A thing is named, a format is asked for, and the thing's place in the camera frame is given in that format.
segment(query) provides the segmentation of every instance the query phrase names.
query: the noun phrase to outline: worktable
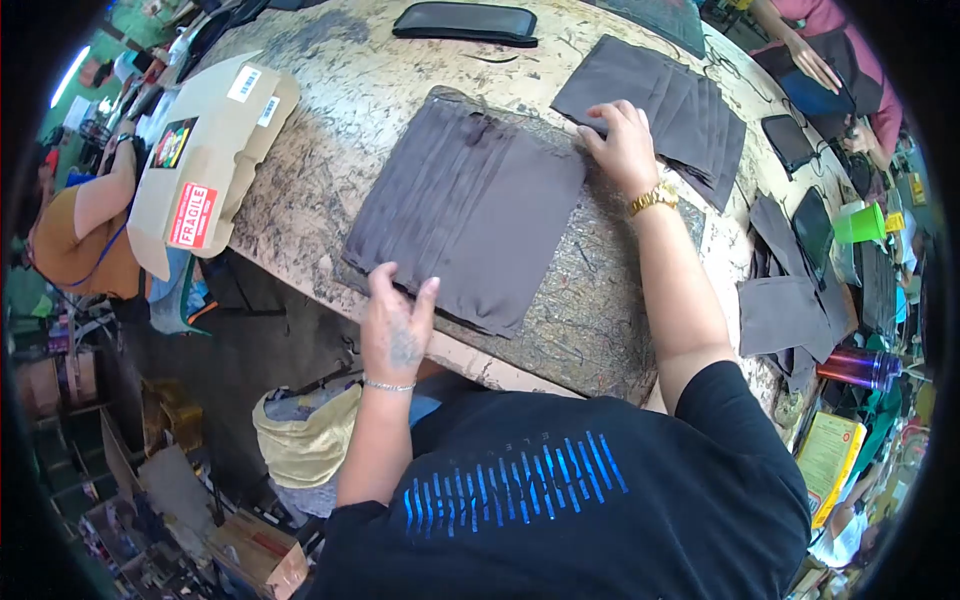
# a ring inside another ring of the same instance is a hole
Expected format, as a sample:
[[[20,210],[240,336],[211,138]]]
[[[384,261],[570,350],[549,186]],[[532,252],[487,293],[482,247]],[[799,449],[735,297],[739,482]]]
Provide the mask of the worktable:
[[[335,274],[344,241],[429,90],[448,85],[482,96],[491,107],[575,134],[575,126],[549,106],[602,34],[658,50],[698,73],[706,66],[725,101],[747,123],[736,186],[723,216],[660,166],[662,178],[676,184],[685,200],[684,219],[723,305],[735,348],[736,283],[747,276],[753,246],[747,236],[748,200],[762,190],[790,215],[807,188],[817,184],[829,214],[842,202],[838,184],[849,182],[829,149],[788,180],[760,128],[761,118],[788,112],[782,91],[707,24],[708,54],[713,48],[729,62],[710,65],[709,56],[696,60],[634,23],[572,0],[524,4],[538,18],[537,48],[394,38],[391,26],[409,4],[331,0],[298,12],[266,10],[253,23],[227,32],[198,67],[262,49],[256,62],[288,71],[299,81],[300,103],[258,167],[235,218],[230,246],[341,315],[359,321],[367,302]],[[491,63],[478,57],[517,58]],[[806,132],[816,148],[820,135],[811,128]],[[521,333],[504,340],[438,318],[428,358],[494,389],[646,400],[655,387],[656,368],[636,240],[617,216],[609,187],[599,182],[591,190],[593,198],[571,216]],[[741,360],[741,367],[769,412],[777,376],[757,358]]]

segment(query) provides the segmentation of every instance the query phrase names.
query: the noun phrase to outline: green cup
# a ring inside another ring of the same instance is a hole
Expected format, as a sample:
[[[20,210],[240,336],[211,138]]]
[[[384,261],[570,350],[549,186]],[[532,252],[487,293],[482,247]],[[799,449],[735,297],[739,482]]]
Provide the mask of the green cup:
[[[883,239],[883,234],[883,213],[877,203],[833,221],[833,235],[839,244],[879,240]]]

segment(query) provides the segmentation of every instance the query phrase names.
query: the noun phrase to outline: fragile sticker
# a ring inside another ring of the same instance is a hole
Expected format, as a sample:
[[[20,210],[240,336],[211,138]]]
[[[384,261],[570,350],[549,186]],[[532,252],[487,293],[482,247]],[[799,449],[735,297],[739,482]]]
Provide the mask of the fragile sticker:
[[[233,80],[233,85],[227,92],[227,97],[237,102],[247,102],[247,96],[253,91],[256,80],[260,79],[260,71],[257,71],[248,64],[243,65],[240,74]]]
[[[202,248],[206,231],[210,226],[210,213],[217,199],[217,190],[187,183],[180,193],[177,204],[177,217],[170,231],[170,243]]]
[[[276,112],[276,105],[278,104],[280,104],[280,99],[277,98],[277,96],[271,96],[270,102],[268,102],[267,107],[263,109],[263,114],[256,120],[256,124],[260,127],[269,127],[271,119],[274,118],[274,112]]]

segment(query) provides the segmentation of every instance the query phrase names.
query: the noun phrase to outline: pink shirt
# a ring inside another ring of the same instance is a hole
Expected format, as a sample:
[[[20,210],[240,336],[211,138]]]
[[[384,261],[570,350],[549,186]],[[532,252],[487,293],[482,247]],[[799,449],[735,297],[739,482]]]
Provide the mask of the pink shirt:
[[[802,37],[817,36],[833,31],[847,21],[843,10],[833,3],[833,0],[771,0],[774,6],[784,17],[792,20],[804,20],[803,29],[797,30]],[[847,25],[847,37],[856,54],[856,62],[864,75],[883,85],[883,96],[880,98],[880,109],[870,115],[870,126],[876,135],[880,146],[892,154],[897,146],[897,137],[900,134],[900,123],[903,121],[903,106],[897,99],[890,81],[883,76],[880,62],[871,52],[867,40],[860,35],[853,25]],[[783,42],[775,41],[756,52],[780,46]]]

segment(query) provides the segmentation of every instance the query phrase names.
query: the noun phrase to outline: hand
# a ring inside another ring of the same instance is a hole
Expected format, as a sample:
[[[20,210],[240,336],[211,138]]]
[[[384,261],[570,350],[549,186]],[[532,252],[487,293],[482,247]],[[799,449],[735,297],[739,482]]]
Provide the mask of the hand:
[[[876,136],[862,123],[853,126],[853,138],[845,137],[843,147],[847,152],[870,152],[876,148]]]
[[[587,116],[603,117],[610,128],[607,140],[593,129],[581,126],[577,132],[588,150],[630,200],[651,191],[660,183],[654,140],[647,113],[626,100],[588,108]]]
[[[394,289],[396,263],[387,262],[370,273],[370,302],[360,325],[360,355],[371,381],[408,386],[417,380],[417,368],[433,335],[433,308],[440,279],[427,279],[417,294],[417,305]]]
[[[793,59],[794,64],[796,64],[807,77],[816,80],[818,84],[834,94],[840,93],[840,88],[843,87],[840,78],[837,77],[833,69],[820,58],[816,51],[810,47],[808,41],[800,37],[800,35],[794,35],[786,39],[784,43],[790,51],[790,57]]]

